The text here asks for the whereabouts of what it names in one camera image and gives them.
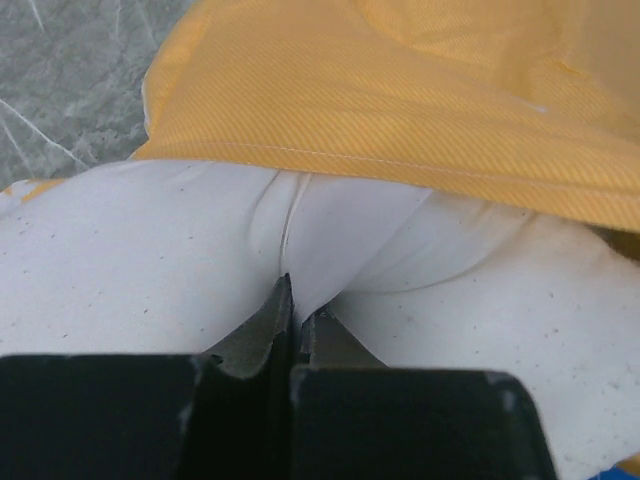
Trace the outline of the white pillow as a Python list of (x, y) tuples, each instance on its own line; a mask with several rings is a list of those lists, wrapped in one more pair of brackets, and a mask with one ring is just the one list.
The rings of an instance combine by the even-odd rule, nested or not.
[(503, 370), (564, 479), (639, 450), (639, 266), (591, 228), (409, 185), (125, 161), (1, 196), (5, 354), (202, 351), (289, 275), (390, 366)]

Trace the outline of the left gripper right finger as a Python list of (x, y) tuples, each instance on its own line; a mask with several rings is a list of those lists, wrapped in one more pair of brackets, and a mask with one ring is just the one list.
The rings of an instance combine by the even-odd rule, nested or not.
[(529, 392), (510, 374), (385, 366), (327, 309), (291, 372), (293, 479), (554, 479)]

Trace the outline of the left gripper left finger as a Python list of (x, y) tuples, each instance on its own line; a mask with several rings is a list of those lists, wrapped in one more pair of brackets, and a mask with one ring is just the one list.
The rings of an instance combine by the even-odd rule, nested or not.
[(282, 479), (288, 474), (288, 277), (201, 354), (1, 360), (5, 479)]

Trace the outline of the yellow pillowcase with blue lining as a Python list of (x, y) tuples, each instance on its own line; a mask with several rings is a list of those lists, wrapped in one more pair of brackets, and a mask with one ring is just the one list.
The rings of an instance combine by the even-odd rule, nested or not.
[(639, 255), (635, 1), (197, 1), (142, 87), (138, 159), (432, 187)]

